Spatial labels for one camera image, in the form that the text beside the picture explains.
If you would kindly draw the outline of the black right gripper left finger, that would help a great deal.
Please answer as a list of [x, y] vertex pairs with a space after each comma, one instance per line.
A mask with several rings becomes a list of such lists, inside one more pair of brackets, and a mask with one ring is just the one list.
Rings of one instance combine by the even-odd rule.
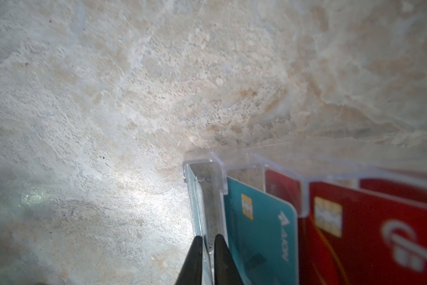
[[203, 271], [203, 239], [195, 236], [175, 285], [201, 285]]

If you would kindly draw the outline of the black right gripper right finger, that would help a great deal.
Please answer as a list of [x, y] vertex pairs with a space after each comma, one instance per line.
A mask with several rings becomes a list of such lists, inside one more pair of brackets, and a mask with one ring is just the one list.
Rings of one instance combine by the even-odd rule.
[[243, 285], [244, 283], [223, 235], [217, 234], [215, 236], [214, 247], [215, 285]]

